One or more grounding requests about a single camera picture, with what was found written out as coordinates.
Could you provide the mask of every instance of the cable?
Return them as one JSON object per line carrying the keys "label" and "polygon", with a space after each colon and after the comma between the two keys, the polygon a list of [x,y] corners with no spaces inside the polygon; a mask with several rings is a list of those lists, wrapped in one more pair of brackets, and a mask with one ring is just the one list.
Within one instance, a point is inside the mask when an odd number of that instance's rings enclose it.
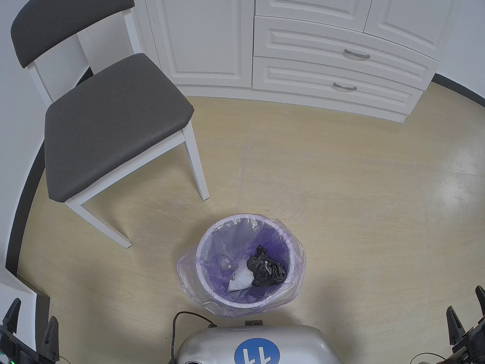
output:
{"label": "cable", "polygon": [[174,348],[175,348],[175,321],[177,321],[177,317],[181,314],[192,314],[196,315],[197,317],[200,317],[202,319],[205,319],[207,322],[209,322],[209,328],[216,328],[217,325],[214,324],[210,319],[205,318],[203,315],[197,314],[196,312],[178,312],[175,314],[174,317],[174,323],[173,323],[173,328],[172,328],[172,347],[170,349],[170,353],[172,354],[172,364],[175,364],[175,356],[174,356]]}
{"label": "cable", "polygon": [[65,361],[67,361],[69,364],[71,364],[71,362],[70,362],[68,359],[66,359],[65,357],[59,356],[59,358],[60,358],[60,359],[64,359],[64,360],[65,360]]}
{"label": "cable", "polygon": [[413,360],[417,357],[417,356],[421,356],[421,355],[433,355],[433,356],[438,356],[440,358],[442,358],[443,360],[446,360],[443,356],[441,355],[438,355],[436,353],[431,353],[431,352],[422,352],[422,353],[419,353],[417,354],[416,356],[414,356],[411,361],[409,361],[409,364],[411,364],[413,362]]}

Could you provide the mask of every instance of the plastic bag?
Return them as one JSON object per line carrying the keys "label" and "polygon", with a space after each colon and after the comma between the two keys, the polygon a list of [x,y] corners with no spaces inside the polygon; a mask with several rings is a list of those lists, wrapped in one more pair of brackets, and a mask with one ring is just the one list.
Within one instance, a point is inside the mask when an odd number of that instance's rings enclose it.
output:
{"label": "plastic bag", "polygon": [[[258,245],[282,264],[283,283],[227,292],[236,263],[256,253]],[[224,317],[266,312],[294,300],[306,269],[305,250],[278,220],[261,215],[233,215],[212,225],[197,247],[177,263],[180,285],[194,302]]]}

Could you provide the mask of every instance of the white wooden chair frame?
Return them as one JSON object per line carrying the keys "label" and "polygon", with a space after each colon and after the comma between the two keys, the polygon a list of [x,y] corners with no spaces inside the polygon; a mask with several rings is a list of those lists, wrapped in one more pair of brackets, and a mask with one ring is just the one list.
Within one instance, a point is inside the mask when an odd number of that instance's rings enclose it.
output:
{"label": "white wooden chair frame", "polygon": [[[125,24],[130,37],[133,53],[142,52],[140,42],[136,34],[131,9],[123,11],[123,17],[125,18]],[[52,99],[47,92],[44,83],[42,82],[39,75],[39,70],[35,65],[35,61],[29,64],[27,69],[34,81],[35,87],[39,91],[40,97],[42,100],[44,100],[46,106],[49,107],[52,104]],[[206,180],[202,170],[202,164],[200,162],[199,151],[197,150],[196,138],[193,135],[192,122],[189,121],[189,124],[187,124],[185,128],[182,128],[173,135],[145,150],[143,153],[135,156],[133,159],[118,166],[80,193],[77,193],[75,196],[69,198],[65,204],[82,218],[84,218],[87,222],[92,224],[95,228],[106,234],[106,236],[128,248],[131,246],[131,242],[125,235],[119,233],[115,228],[96,217],[82,204],[102,190],[106,189],[108,186],[111,186],[116,181],[122,179],[124,176],[135,171],[137,168],[147,164],[149,161],[157,158],[181,143],[185,143],[187,153],[189,154],[193,176],[196,179],[197,189],[199,190],[200,197],[202,197],[203,200],[206,200],[209,198],[209,191],[207,190]]]}

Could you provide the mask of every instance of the chair leg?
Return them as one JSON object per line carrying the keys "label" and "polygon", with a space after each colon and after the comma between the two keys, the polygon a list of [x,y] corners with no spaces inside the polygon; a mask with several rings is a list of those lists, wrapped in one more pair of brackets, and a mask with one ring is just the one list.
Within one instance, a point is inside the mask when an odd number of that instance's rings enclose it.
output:
{"label": "chair leg", "polygon": [[209,198],[209,191],[207,190],[206,179],[202,170],[202,164],[200,163],[196,137],[193,135],[192,121],[189,121],[189,124],[182,129],[182,133],[185,137],[185,148],[189,154],[192,173],[193,177],[196,179],[197,189],[199,190],[200,197],[202,197],[203,200],[206,200]]}
{"label": "chair leg", "polygon": [[131,241],[123,234],[119,233],[115,228],[111,225],[107,224],[103,220],[92,215],[84,206],[77,203],[72,198],[68,199],[65,204],[69,206],[72,210],[74,210],[78,215],[84,218],[87,222],[93,225],[95,228],[99,229],[103,232],[107,237],[112,238],[118,244],[128,248],[131,246]]}

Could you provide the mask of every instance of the chair backrest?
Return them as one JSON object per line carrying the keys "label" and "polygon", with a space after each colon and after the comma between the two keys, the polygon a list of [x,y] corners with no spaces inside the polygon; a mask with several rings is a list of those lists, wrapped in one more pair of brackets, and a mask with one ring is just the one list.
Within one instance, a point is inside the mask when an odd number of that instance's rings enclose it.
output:
{"label": "chair backrest", "polygon": [[30,0],[10,31],[18,61],[26,67],[91,24],[134,6],[134,0]]}

